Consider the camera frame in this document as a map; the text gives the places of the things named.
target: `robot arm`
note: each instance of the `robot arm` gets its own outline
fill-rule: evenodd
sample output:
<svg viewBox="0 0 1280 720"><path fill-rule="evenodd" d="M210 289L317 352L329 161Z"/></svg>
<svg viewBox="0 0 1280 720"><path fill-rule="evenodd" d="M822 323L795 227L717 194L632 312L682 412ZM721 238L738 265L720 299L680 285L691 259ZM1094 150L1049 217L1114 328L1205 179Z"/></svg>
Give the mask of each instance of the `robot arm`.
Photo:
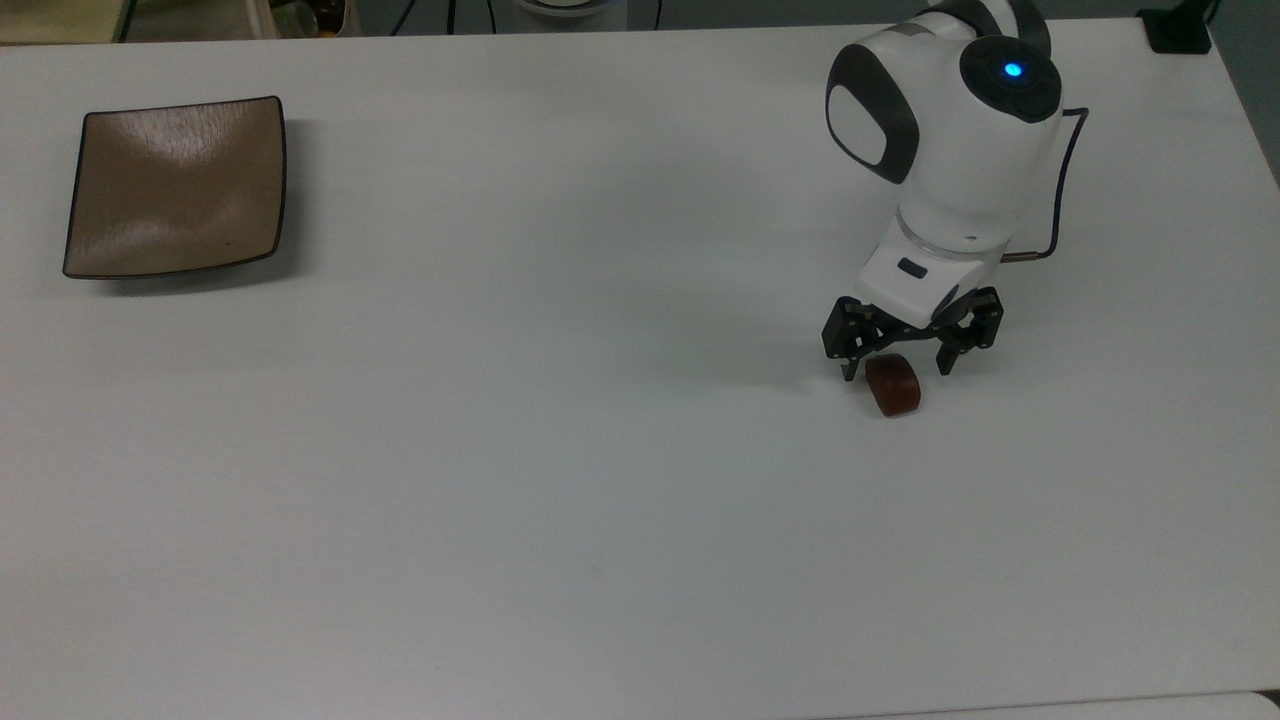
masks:
<svg viewBox="0 0 1280 720"><path fill-rule="evenodd" d="M1062 118L1048 53L1030 0L946 0L837 55L827 81L831 135L901 186L897 213L854 279L852 302L886 325L878 337L914 328L946 341L972 311ZM986 290L989 305L995 291ZM828 355L856 360L877 343L827 345Z"/></svg>

